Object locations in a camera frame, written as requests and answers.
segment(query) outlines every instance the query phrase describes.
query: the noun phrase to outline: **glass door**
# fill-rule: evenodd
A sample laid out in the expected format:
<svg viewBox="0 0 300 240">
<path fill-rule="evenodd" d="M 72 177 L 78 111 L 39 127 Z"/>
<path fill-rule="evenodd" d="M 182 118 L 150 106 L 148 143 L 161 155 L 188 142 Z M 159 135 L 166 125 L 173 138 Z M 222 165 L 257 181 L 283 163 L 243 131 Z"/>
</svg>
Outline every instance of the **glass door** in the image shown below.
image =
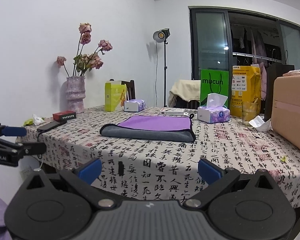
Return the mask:
<svg viewBox="0 0 300 240">
<path fill-rule="evenodd" d="M 281 30 L 282 61 L 300 69 L 300 28 L 278 21 Z"/>
<path fill-rule="evenodd" d="M 190 25 L 192 79 L 199 80 L 202 69 L 229 71 L 232 44 L 230 30 L 227 28 L 230 26 L 228 12 L 191 9 Z"/>
</svg>

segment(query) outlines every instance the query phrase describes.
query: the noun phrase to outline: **smartphone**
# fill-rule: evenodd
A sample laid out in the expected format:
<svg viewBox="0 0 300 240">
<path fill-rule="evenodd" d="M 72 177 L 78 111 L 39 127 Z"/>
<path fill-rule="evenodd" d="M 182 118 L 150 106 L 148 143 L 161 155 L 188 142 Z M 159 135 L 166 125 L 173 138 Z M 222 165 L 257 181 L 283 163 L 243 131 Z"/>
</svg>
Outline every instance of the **smartphone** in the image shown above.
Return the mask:
<svg viewBox="0 0 300 240">
<path fill-rule="evenodd" d="M 50 131 L 60 125 L 63 125 L 67 122 L 67 120 L 62 120 L 62 121 L 52 121 L 50 123 L 47 123 L 46 125 L 44 126 L 41 126 L 37 129 L 38 132 L 40 133 L 43 133 L 43 132 L 47 132 L 47 131 Z"/>
</svg>

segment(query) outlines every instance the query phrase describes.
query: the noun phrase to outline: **floor lamp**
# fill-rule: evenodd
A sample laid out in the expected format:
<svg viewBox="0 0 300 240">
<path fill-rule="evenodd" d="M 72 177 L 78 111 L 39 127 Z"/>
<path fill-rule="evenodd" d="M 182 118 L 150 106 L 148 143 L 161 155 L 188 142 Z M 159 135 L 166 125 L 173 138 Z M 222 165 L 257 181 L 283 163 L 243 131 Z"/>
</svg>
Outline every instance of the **floor lamp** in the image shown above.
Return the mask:
<svg viewBox="0 0 300 240">
<path fill-rule="evenodd" d="M 166 45 L 168 44 L 167 43 L 167 38 L 169 36 L 170 36 L 169 29 L 162 29 L 162 30 L 156 31 L 153 34 L 153 39 L 156 42 L 158 42 L 158 43 L 163 42 L 163 44 L 164 44 L 164 107 L 167 107 L 167 104 L 166 104 L 166 87 L 167 87 Z"/>
</svg>

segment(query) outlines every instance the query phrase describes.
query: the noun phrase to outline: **green shopping bag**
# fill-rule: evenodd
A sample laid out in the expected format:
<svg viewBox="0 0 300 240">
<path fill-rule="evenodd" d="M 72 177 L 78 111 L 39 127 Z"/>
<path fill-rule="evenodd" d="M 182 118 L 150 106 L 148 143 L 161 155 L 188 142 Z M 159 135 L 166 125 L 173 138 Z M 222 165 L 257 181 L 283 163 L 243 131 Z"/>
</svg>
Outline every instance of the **green shopping bag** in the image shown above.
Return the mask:
<svg viewBox="0 0 300 240">
<path fill-rule="evenodd" d="M 229 72 L 221 70 L 201 70 L 200 106 L 207 104 L 208 94 L 217 93 L 229 97 Z"/>
</svg>

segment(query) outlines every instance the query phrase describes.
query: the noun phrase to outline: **metal bolt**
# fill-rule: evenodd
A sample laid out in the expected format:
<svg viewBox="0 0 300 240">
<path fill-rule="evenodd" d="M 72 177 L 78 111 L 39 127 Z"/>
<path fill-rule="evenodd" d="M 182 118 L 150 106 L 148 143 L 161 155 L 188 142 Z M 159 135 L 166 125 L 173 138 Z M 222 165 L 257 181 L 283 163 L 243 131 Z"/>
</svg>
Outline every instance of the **metal bolt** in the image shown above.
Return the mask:
<svg viewBox="0 0 300 240">
<path fill-rule="evenodd" d="M 100 207 L 112 207 L 114 205 L 114 201 L 112 199 L 104 198 L 98 201 L 98 205 Z"/>
<path fill-rule="evenodd" d="M 186 200 L 186 205 L 188 207 L 198 207 L 201 205 L 201 201 L 199 199 L 194 199 L 194 198 L 190 198 L 188 200 Z"/>
</svg>

